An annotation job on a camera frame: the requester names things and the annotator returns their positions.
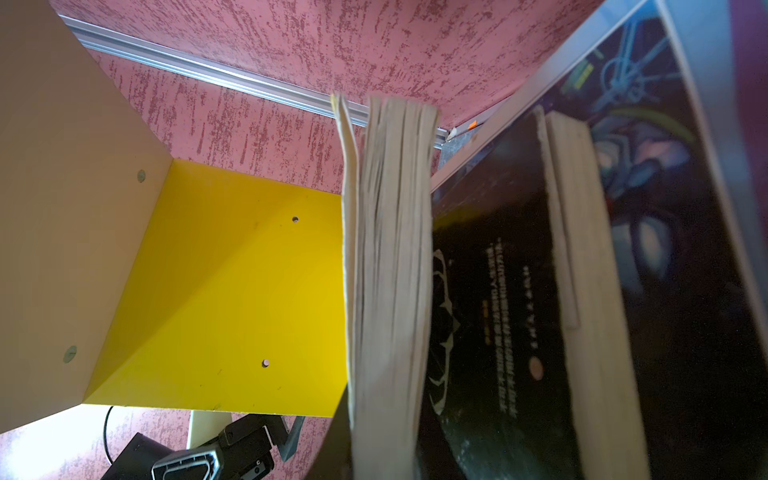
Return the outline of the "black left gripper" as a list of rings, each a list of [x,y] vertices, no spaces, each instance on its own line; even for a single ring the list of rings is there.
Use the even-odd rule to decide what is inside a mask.
[[[286,462],[297,449],[305,418],[291,427],[278,415],[247,414],[201,446],[172,450],[137,433],[115,458],[105,479],[264,479],[275,468],[272,450]]]

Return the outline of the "yellow pink blue bookshelf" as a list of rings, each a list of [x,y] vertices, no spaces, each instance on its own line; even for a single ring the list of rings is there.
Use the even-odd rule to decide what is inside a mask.
[[[337,195],[174,160],[45,1],[1,5],[1,428],[332,416]]]

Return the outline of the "black book with yellow text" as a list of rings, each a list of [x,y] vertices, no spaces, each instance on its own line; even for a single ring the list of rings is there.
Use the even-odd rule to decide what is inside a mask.
[[[422,479],[647,479],[586,124],[536,107],[432,193]]]

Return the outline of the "yellow book with cartoon figure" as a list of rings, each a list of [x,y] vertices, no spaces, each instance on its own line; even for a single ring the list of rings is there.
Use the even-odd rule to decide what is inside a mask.
[[[351,475],[414,479],[433,295],[431,158],[439,113],[373,98],[358,142],[331,99],[344,157],[343,280]]]

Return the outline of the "white book with galaxy picture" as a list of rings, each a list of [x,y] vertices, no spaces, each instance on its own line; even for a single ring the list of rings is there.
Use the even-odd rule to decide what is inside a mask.
[[[606,1],[433,178],[536,107],[586,124],[651,475],[767,475],[767,120],[761,1]]]

